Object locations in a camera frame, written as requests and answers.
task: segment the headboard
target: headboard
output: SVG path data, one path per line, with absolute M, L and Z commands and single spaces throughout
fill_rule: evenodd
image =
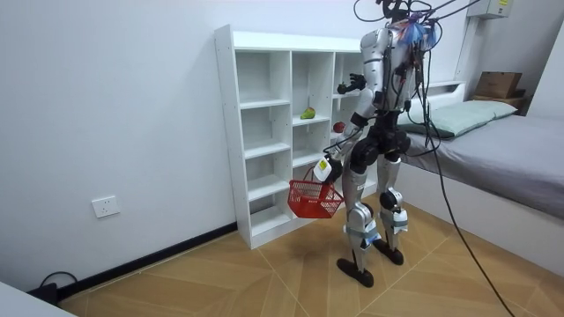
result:
M 465 93 L 466 83 L 463 81 L 440 82 L 429 85 L 427 99 L 431 110 L 433 111 L 440 107 L 463 102 Z M 421 102 L 419 101 L 419 97 L 416 96 L 412 99 L 412 109 L 410 110 L 410 114 L 415 115 L 422 112 Z

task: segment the pillow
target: pillow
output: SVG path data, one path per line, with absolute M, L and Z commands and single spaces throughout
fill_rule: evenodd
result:
M 492 120 L 504 118 L 513 114 L 517 109 L 497 101 L 466 101 L 450 106 L 440 107 L 431 111 L 431 120 L 439 132 L 439 137 L 448 139 L 461 136 L 473 129 L 482 127 Z M 423 114 L 412 115 L 416 123 L 423 122 Z M 424 126 L 415 124 L 407 116 L 398 121 L 400 129 L 407 132 L 425 135 Z

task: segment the red apple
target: red apple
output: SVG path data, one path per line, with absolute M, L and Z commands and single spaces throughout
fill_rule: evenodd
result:
M 343 133 L 345 131 L 345 123 L 344 122 L 337 122 L 333 124 L 333 131 L 337 133 Z

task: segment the wooden floor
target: wooden floor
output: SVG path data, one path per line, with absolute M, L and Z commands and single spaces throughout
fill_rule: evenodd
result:
M 374 197 L 367 202 L 377 205 Z M 405 264 L 370 250 L 371 289 L 335 265 L 351 257 L 339 212 L 252 251 L 238 233 L 227 235 L 62 307 L 88 317 L 508 316 L 453 227 L 414 207 L 408 211 L 409 232 L 400 238 Z M 466 237 L 516 316 L 564 316 L 564 278 Z

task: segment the gray bedding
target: gray bedding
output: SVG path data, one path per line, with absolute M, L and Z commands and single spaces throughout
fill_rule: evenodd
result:
M 516 115 L 489 122 L 442 141 L 437 152 L 442 172 L 450 179 L 564 219 L 561 130 L 560 122 Z M 410 134 L 410 138 L 410 154 L 425 150 L 424 136 Z M 404 161 L 437 173 L 433 154 Z

